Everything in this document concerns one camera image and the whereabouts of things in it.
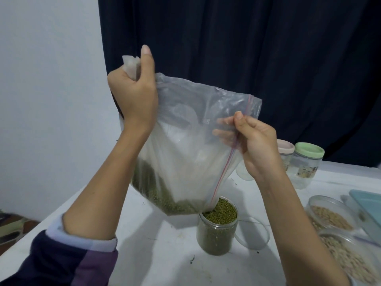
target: forearm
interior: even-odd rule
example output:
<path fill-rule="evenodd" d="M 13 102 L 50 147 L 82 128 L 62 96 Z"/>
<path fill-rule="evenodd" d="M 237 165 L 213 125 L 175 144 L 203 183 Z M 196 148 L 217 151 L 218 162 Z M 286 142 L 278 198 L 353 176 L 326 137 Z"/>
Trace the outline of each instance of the forearm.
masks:
<path fill-rule="evenodd" d="M 321 243 L 286 173 L 272 174 L 258 186 L 288 285 L 349 285 Z"/>
<path fill-rule="evenodd" d="M 68 234 L 94 240 L 111 240 L 147 134 L 126 129 L 101 168 L 63 216 Z"/>

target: person's left hand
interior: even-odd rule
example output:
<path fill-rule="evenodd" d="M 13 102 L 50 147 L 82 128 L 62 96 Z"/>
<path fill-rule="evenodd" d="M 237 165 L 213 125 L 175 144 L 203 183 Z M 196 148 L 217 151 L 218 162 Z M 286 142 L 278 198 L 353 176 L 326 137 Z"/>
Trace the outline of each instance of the person's left hand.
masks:
<path fill-rule="evenodd" d="M 135 127 L 149 134 L 156 122 L 158 97 L 155 62 L 147 45 L 142 46 L 140 62 L 138 81 L 130 79 L 122 67 L 111 71 L 107 81 L 124 115 L 125 128 Z"/>

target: jar with pink lid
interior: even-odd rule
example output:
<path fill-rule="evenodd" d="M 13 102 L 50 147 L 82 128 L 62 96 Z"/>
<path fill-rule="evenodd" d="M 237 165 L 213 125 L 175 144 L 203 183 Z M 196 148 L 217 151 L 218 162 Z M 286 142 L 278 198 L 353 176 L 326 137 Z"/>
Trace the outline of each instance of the jar with pink lid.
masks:
<path fill-rule="evenodd" d="M 278 151 L 279 151 L 280 157 L 283 160 L 283 166 L 285 168 L 285 171 L 287 171 L 288 165 L 290 164 L 290 160 L 292 158 L 292 154 L 295 151 L 295 146 L 292 143 L 282 139 L 277 139 L 277 142 L 278 142 Z"/>

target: clear ziplock bag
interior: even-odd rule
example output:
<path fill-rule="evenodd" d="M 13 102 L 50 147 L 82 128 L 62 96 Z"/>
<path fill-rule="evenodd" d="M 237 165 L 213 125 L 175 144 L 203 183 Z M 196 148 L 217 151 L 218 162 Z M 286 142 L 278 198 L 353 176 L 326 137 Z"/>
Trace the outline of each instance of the clear ziplock bag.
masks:
<path fill-rule="evenodd" d="M 139 58 L 123 56 L 123 62 L 129 77 L 138 79 Z M 138 156 L 131 184 L 167 215 L 211 211 L 218 189 L 242 159 L 236 146 L 212 135 L 213 129 L 235 131 L 217 119 L 239 110 L 257 118 L 262 101 L 162 73 L 156 74 L 156 85 L 157 122 Z"/>

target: white wall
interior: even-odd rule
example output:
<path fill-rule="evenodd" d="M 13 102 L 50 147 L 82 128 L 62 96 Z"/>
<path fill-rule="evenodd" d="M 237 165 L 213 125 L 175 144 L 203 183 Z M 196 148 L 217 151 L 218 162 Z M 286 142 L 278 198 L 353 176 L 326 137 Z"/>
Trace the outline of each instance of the white wall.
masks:
<path fill-rule="evenodd" d="M 120 133 L 97 0 L 0 0 L 0 209 L 44 219 Z"/>

